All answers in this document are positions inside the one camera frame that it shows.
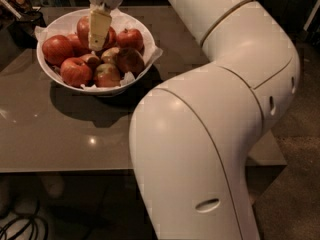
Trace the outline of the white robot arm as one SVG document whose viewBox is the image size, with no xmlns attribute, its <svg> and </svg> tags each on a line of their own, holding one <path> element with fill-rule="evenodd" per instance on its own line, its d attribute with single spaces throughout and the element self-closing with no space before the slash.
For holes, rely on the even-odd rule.
<svg viewBox="0 0 320 240">
<path fill-rule="evenodd" d="M 256 0 L 168 0 L 209 62 L 152 89 L 131 119 L 136 181 L 158 240 L 260 240 L 247 156 L 283 116 L 296 48 Z"/>
</svg>

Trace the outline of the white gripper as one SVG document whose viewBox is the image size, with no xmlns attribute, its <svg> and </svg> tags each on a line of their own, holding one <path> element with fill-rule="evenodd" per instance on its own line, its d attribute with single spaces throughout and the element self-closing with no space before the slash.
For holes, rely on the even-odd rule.
<svg viewBox="0 0 320 240">
<path fill-rule="evenodd" d="M 93 51 L 100 51 L 105 44 L 112 22 L 110 10 L 118 8 L 123 0 L 89 1 L 91 5 L 89 13 L 88 46 Z"/>
</svg>

